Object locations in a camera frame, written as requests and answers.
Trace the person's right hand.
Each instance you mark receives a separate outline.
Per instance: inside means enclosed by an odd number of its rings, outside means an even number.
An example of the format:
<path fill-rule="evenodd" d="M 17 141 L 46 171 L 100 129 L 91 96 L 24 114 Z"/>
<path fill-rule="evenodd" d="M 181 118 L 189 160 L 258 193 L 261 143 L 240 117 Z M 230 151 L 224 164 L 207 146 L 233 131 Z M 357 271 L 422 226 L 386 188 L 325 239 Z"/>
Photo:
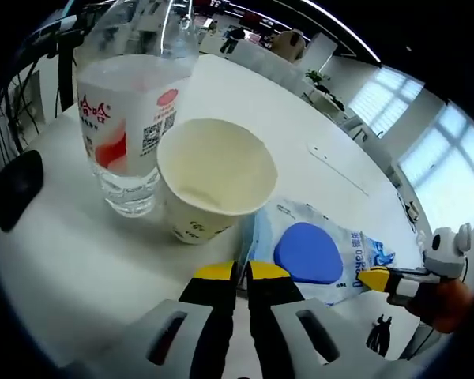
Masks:
<path fill-rule="evenodd" d="M 459 279 L 422 283 L 406 310 L 435 331 L 450 334 L 465 319 L 474 294 Z"/>

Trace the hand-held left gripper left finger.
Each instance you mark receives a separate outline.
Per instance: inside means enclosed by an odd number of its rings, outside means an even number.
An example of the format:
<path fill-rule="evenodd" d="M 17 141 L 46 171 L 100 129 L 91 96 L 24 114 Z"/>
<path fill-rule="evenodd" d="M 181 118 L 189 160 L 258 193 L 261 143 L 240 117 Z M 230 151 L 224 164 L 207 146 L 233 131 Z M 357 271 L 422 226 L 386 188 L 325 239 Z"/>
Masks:
<path fill-rule="evenodd" d="M 196 271 L 101 352 L 69 366 L 71 378 L 220 378 L 233 332 L 234 261 Z"/>

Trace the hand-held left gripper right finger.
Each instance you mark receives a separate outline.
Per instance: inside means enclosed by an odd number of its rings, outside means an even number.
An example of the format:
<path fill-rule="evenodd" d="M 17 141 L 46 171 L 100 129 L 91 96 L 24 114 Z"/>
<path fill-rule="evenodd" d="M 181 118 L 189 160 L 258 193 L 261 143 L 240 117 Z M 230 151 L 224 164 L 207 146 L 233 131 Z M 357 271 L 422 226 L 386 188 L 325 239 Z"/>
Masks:
<path fill-rule="evenodd" d="M 246 265 L 250 332 L 265 378 L 397 378 L 397 364 L 372 351 L 360 330 L 316 298 L 305 299 L 289 273 Z"/>

